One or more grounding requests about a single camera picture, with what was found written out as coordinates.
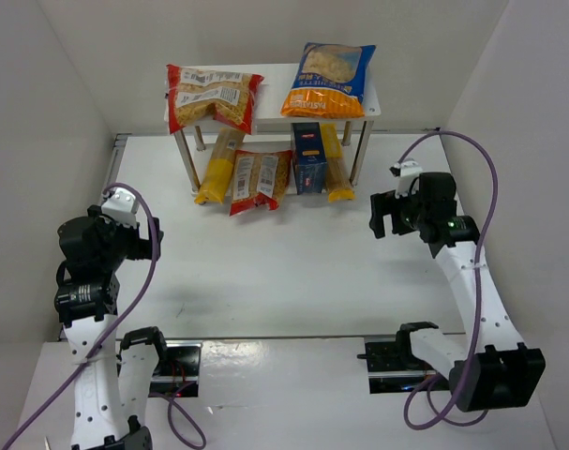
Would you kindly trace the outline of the blue Barilla rigatoni box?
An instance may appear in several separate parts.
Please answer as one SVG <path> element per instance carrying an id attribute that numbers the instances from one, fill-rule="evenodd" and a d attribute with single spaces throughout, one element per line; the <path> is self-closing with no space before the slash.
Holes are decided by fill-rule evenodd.
<path id="1" fill-rule="evenodd" d="M 319 123 L 292 124 L 292 167 L 298 195 L 322 192 L 327 159 Z"/>

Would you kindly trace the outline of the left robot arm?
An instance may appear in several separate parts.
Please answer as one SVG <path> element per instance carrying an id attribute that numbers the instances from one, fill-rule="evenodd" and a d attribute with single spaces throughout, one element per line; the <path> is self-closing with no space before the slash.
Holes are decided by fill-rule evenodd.
<path id="1" fill-rule="evenodd" d="M 115 341 L 119 282 L 125 260 L 149 260 L 150 238 L 140 237 L 139 204 L 127 195 L 58 230 L 65 259 L 57 270 L 54 304 L 80 372 L 74 379 L 73 449 L 150 449 L 145 424 L 150 382 L 167 351 L 155 326 L 128 332 Z"/>

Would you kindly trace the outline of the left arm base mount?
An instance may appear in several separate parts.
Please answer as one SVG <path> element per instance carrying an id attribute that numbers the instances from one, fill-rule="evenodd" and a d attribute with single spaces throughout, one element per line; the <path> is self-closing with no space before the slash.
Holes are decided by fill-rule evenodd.
<path id="1" fill-rule="evenodd" d="M 146 394 L 195 398 L 199 392 L 201 344 L 163 341 L 120 342 L 119 393 L 123 402 Z"/>

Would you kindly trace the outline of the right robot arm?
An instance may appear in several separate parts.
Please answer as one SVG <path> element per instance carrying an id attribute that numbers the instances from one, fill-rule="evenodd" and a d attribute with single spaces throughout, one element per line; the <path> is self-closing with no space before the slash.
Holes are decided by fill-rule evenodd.
<path id="1" fill-rule="evenodd" d="M 456 182 L 448 172 L 393 168 L 397 187 L 371 196 L 369 227 L 385 236 L 391 218 L 396 235 L 418 233 L 441 268 L 470 342 L 462 348 L 433 322 L 400 325 L 396 344 L 405 363 L 425 363 L 447 381 L 465 412 L 528 405 L 546 368 L 538 348 L 519 334 L 487 267 L 480 231 L 457 212 Z"/>

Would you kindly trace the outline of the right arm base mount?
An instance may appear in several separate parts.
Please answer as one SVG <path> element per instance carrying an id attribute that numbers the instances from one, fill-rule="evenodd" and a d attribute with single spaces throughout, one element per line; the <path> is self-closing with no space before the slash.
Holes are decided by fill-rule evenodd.
<path id="1" fill-rule="evenodd" d="M 410 393 L 436 374 L 427 363 L 406 360 L 392 336 L 366 337 L 356 358 L 366 365 L 371 395 Z"/>

